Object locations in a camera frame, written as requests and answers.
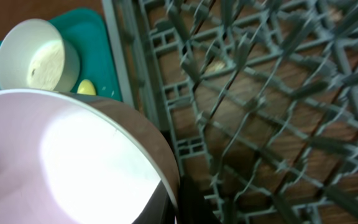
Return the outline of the pink bowl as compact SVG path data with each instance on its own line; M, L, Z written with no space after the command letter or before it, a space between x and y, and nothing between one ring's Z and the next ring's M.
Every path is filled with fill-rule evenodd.
M162 133L100 96L0 91L0 223L132 223L180 175Z

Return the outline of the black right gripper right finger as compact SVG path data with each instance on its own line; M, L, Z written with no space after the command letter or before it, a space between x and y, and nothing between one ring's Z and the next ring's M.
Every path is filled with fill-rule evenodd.
M178 196L180 223L219 224L219 219L190 176L184 175L180 178Z

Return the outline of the white bowl with rice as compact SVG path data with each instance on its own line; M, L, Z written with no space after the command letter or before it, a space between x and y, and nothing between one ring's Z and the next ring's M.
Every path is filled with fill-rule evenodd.
M79 78L80 57L50 22L16 25L0 46L0 89L35 88L69 92Z

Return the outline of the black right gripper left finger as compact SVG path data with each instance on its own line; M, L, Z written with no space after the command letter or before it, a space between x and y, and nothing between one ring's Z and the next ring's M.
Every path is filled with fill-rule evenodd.
M162 182L132 224L175 224L175 211Z

